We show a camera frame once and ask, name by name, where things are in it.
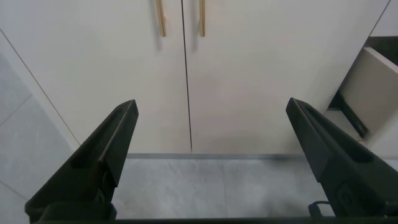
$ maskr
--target white cabinet door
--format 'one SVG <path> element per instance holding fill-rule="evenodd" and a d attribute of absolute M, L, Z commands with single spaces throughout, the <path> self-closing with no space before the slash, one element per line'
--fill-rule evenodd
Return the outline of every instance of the white cabinet door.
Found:
<path fill-rule="evenodd" d="M 189 153 L 179 0 L 0 0 L 0 26 L 82 143 L 120 103 L 137 101 L 129 152 Z"/>
<path fill-rule="evenodd" d="M 325 111 L 388 0 L 183 0 L 194 153 L 299 153 L 290 97 Z"/>

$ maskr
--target gold door handle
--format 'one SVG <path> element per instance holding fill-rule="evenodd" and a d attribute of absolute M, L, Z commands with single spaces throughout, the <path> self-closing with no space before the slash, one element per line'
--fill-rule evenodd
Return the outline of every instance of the gold door handle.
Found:
<path fill-rule="evenodd" d="M 206 6 L 205 0 L 199 0 L 200 36 L 206 35 Z"/>
<path fill-rule="evenodd" d="M 156 0 L 156 8 L 157 8 L 157 17 L 159 18 L 160 35 L 162 37 L 165 37 L 166 36 L 166 27 L 164 24 L 165 17 L 163 15 L 162 0 Z"/>

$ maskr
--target floor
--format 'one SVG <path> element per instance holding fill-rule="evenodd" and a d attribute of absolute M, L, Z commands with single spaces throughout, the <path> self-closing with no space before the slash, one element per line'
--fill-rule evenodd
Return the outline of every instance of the floor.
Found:
<path fill-rule="evenodd" d="M 28 223 L 24 204 L 72 152 L 0 52 L 0 224 Z M 304 158 L 127 159 L 113 203 L 118 218 L 291 217 L 325 199 Z"/>

